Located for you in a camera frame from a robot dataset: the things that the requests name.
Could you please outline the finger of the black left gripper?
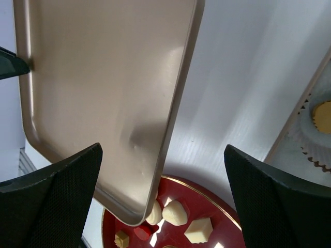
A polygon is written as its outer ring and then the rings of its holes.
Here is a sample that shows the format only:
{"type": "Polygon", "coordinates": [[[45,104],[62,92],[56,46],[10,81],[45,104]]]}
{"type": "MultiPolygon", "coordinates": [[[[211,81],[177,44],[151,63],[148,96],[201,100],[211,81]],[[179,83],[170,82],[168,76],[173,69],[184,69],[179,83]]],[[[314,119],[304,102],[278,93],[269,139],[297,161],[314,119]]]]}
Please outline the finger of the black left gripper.
{"type": "Polygon", "coordinates": [[[3,47],[0,50],[0,79],[12,78],[30,73],[28,64],[3,47]]]}

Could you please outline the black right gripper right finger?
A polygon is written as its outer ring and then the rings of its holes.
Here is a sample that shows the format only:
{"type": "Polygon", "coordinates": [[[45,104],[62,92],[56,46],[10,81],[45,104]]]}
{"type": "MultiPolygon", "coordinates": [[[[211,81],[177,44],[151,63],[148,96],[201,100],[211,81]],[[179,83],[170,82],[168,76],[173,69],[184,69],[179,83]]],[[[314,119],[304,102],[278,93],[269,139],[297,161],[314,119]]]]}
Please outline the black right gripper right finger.
{"type": "Polygon", "coordinates": [[[330,188],[227,145],[224,164],[246,247],[330,247],[330,188]]]}

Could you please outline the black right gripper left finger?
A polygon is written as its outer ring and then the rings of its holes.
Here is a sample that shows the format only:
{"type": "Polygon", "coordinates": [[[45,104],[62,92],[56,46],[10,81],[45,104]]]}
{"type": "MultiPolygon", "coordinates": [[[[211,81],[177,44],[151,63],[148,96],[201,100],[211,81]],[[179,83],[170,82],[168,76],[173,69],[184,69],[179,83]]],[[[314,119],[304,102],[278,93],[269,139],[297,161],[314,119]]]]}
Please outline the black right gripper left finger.
{"type": "Polygon", "coordinates": [[[1,182],[1,247],[78,247],[103,151],[95,143],[1,182]]]}

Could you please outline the gold tin box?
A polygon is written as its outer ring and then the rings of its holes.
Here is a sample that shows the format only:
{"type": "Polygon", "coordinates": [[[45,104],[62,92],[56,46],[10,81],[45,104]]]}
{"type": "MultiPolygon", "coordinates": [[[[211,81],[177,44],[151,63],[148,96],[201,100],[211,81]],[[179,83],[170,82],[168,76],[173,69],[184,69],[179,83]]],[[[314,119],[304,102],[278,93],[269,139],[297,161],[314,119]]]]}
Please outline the gold tin box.
{"type": "Polygon", "coordinates": [[[330,130],[317,118],[323,105],[330,107],[330,50],[327,51],[298,104],[285,123],[265,161],[271,162],[283,139],[294,142],[315,167],[330,172],[330,130]]]}

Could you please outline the gold tin lid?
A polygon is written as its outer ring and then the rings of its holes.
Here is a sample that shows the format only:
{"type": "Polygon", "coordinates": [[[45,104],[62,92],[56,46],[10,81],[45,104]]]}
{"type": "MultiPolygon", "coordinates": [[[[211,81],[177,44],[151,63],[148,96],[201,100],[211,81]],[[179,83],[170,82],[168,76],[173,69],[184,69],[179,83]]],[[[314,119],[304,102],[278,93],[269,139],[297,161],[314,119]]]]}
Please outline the gold tin lid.
{"type": "Polygon", "coordinates": [[[203,1],[14,1],[22,122],[49,162],[103,149],[95,199],[138,226],[150,214],[203,1]]]}

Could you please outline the tan fluted round chocolate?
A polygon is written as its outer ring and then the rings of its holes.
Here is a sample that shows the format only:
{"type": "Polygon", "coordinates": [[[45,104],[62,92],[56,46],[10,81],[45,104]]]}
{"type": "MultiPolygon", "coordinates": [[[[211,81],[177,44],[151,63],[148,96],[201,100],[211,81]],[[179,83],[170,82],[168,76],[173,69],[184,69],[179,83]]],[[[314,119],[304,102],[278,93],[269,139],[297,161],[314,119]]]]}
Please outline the tan fluted round chocolate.
{"type": "Polygon", "coordinates": [[[323,134],[331,133],[330,117],[330,101],[325,101],[316,105],[312,111],[314,126],[323,134]]]}

